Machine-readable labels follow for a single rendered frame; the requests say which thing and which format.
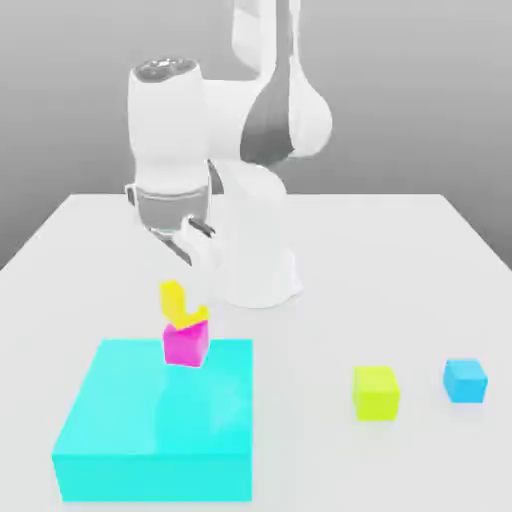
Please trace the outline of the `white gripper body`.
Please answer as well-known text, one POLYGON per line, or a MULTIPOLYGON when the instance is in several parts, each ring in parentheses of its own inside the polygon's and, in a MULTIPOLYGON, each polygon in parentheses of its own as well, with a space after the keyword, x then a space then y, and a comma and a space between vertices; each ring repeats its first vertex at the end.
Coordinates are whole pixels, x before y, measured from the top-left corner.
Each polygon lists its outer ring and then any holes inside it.
POLYGON ((217 231, 209 224, 182 224, 176 231, 156 230, 156 237, 197 273, 220 265, 217 231))

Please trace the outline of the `small yellow cube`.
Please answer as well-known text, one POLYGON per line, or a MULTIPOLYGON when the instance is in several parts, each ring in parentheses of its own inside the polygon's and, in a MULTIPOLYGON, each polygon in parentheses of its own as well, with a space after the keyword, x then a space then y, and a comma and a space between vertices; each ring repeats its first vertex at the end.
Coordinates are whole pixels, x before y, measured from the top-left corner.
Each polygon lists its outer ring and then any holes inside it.
POLYGON ((160 284, 160 302, 164 317, 176 329, 185 329, 209 319, 209 310, 204 305, 194 310, 187 309, 185 290, 176 280, 160 284))

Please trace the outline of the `small magenta cube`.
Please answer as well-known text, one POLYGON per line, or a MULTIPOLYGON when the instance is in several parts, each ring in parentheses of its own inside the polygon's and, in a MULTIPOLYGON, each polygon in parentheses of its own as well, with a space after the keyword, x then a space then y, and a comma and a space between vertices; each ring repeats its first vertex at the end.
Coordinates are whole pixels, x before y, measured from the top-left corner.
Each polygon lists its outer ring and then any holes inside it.
POLYGON ((167 364, 198 368, 210 345, 208 321, 177 329, 169 324, 163 332, 164 358, 167 364))

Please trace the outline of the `small lime cube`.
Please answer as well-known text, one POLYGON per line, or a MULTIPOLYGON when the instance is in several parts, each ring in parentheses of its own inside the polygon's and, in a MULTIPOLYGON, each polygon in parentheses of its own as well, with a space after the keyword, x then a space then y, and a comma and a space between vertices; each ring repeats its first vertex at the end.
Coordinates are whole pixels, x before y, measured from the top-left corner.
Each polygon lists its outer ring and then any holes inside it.
POLYGON ((355 366, 352 400, 359 421, 393 421, 398 413, 400 389, 389 366, 355 366))

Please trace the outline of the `small blue cube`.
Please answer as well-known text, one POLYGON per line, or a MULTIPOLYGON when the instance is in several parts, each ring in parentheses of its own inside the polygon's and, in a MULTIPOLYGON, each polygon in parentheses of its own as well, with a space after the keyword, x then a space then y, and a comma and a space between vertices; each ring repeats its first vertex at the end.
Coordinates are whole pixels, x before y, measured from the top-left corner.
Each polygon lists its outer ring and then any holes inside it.
POLYGON ((448 359, 443 385, 452 403, 482 403, 488 377, 477 359, 448 359))

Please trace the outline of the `large cyan box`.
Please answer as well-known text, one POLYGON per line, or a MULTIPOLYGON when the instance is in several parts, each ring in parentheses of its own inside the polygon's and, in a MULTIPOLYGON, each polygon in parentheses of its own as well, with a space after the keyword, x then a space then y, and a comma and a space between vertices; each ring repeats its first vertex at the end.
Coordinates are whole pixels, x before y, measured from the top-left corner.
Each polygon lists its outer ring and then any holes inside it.
POLYGON ((65 502, 251 501, 252 341, 214 339, 198 368, 102 341, 52 461, 65 502))

